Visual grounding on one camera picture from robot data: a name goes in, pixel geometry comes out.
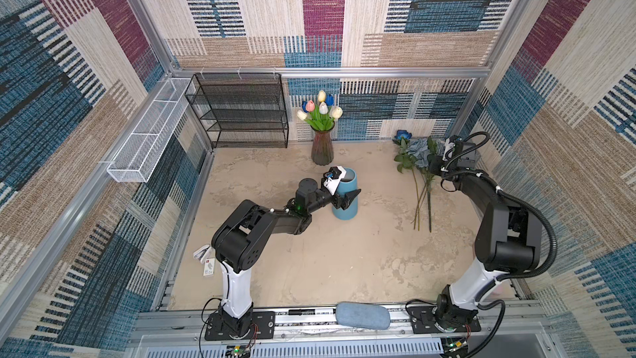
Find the blue-grey artificial rose bunch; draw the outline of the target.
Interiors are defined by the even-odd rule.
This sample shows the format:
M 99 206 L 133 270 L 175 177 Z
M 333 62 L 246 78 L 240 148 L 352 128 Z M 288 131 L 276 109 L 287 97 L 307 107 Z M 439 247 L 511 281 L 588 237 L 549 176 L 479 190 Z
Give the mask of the blue-grey artificial rose bunch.
M 394 157 L 397 164 L 397 171 L 403 173 L 410 171 L 416 187 L 417 208 L 412 220 L 414 230 L 421 229 L 422 207 L 427 209 L 428 230 L 432 232 L 432 182 L 435 178 L 429 172 L 429 155 L 431 153 L 442 155 L 444 142 L 441 139 L 414 138 L 406 144 L 393 142 L 398 147 L 398 153 Z

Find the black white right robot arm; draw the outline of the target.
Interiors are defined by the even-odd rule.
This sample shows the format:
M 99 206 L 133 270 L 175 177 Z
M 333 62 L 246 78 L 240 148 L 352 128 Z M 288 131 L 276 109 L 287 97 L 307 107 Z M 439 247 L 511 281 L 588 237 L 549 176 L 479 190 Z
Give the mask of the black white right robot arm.
M 475 319 L 492 290 L 505 280 L 534 278 L 546 273 L 558 253 L 556 232 L 540 210 L 505 192 L 475 166 L 478 149 L 490 141 L 487 132 L 474 144 L 470 137 L 451 136 L 441 154 L 431 156 L 434 175 L 467 196 L 483 217 L 474 243 L 475 258 L 455 283 L 438 295 L 432 313 L 443 332 L 463 328 Z

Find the red ribbed glass vase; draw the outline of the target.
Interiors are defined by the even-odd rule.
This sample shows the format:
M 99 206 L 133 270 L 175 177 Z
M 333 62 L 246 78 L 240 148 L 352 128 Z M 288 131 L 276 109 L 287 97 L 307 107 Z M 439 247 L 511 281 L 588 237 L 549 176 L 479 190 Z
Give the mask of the red ribbed glass vase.
M 319 166 L 326 166 L 333 161 L 334 149 L 330 129 L 326 131 L 314 131 L 311 159 Z

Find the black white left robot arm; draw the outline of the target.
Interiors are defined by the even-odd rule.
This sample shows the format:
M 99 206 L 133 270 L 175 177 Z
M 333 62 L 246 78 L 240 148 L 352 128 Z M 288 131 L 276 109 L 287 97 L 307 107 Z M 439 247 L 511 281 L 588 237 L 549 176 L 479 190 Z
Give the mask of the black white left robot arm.
M 205 321 L 207 331 L 219 328 L 237 339 L 256 334 L 258 324 L 253 320 L 251 273 L 270 237 L 301 235 L 311 225 L 313 212 L 327 206 L 346 210 L 361 193 L 359 189 L 337 192 L 341 182 L 330 178 L 333 173 L 328 172 L 321 183 L 311 178 L 301 180 L 295 197 L 283 209 L 245 200 L 218 228 L 211 248 L 220 263 L 223 293 L 217 312 Z

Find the teal cylindrical vase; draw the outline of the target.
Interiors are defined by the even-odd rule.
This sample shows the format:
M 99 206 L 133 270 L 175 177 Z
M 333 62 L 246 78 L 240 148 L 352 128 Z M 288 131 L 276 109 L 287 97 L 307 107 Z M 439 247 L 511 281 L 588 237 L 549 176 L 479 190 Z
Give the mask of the teal cylindrical vase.
M 340 208 L 333 208 L 334 216 L 339 220 L 352 220 L 358 214 L 358 198 L 352 194 L 358 190 L 357 173 L 349 167 L 345 167 L 345 176 L 336 188 L 336 193 L 343 199 Z

